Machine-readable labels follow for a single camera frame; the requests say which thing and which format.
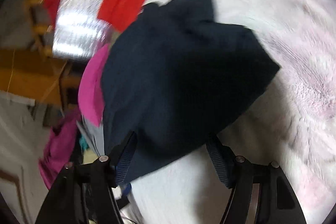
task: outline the metal screw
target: metal screw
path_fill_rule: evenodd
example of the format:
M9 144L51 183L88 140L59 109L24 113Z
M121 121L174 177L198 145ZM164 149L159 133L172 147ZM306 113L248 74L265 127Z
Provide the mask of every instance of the metal screw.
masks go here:
M69 168L71 168L71 167L73 167L73 162L67 162L65 165L64 165L64 167L65 167L65 169L69 169Z
M279 163L277 163L276 161L272 161L271 162L271 165L274 167L274 168L278 168L280 165Z
M243 156L237 156L237 157L236 157L236 161L242 163L242 162L245 161L245 158L244 158Z
M108 159L109 159L109 157L106 156L106 155L103 155L103 156L100 156L100 157L99 157L99 161L100 161L100 162L105 162L105 161L107 161Z

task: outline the dark navy fabric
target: dark navy fabric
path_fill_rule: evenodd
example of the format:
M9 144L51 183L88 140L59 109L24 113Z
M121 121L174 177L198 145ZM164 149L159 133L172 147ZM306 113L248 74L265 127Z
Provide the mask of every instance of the dark navy fabric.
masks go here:
M102 74L105 153L134 131L123 182L155 171L234 122L278 70L250 29L214 22L211 0L145 5Z

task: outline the pink and white fluffy blanket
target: pink and white fluffy blanket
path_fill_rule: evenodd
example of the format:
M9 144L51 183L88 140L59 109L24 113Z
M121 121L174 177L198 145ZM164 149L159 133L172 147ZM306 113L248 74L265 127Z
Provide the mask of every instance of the pink and white fluffy blanket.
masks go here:
M265 94L219 136L253 163L278 161L307 223L322 223L336 202L336 1L213 3L218 22L254 30L281 65ZM133 182L138 221L148 224L217 224L229 194L204 147Z

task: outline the magenta garment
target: magenta garment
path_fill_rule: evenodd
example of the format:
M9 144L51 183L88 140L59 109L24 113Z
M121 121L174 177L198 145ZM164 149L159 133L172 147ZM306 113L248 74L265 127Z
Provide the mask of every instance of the magenta garment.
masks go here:
M81 118L81 112L76 108L50 130L48 143L43 150L43 159L39 159L40 173L48 189L70 159L77 135L76 121Z
M100 79L108 56L109 45L106 44L88 62L79 85L79 109L82 115L96 127L101 122L105 106Z

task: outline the shiny silver object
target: shiny silver object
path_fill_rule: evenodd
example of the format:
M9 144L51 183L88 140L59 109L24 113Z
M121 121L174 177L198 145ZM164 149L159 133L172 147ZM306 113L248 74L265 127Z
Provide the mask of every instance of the shiny silver object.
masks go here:
M100 161L100 162L105 162L105 161L107 161L108 159L109 159L109 157L106 156L106 155L103 155L103 156L100 156L100 157L99 157L99 161Z
M271 165L272 165L274 168L279 168L279 167L280 167L279 163L277 163L276 161L271 162Z
M71 167L73 167L73 163L70 161L70 162L67 162L65 165L64 165L64 167L65 167L65 169L69 169L69 168L71 168Z
M111 25L97 19L102 1L60 1L52 47L55 57L88 60L110 40Z
M236 161L242 163L245 161L245 158L243 156L237 156Z

